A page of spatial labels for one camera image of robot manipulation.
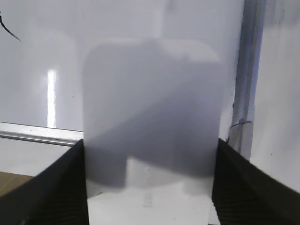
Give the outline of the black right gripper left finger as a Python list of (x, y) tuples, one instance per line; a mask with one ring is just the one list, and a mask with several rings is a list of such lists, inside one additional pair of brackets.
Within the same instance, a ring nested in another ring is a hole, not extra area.
[(89, 224), (83, 140), (0, 198), (2, 225)]

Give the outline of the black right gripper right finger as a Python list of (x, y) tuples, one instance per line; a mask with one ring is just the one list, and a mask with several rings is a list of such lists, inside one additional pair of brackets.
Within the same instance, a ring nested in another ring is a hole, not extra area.
[(222, 225), (298, 225), (300, 194), (219, 139), (212, 201)]

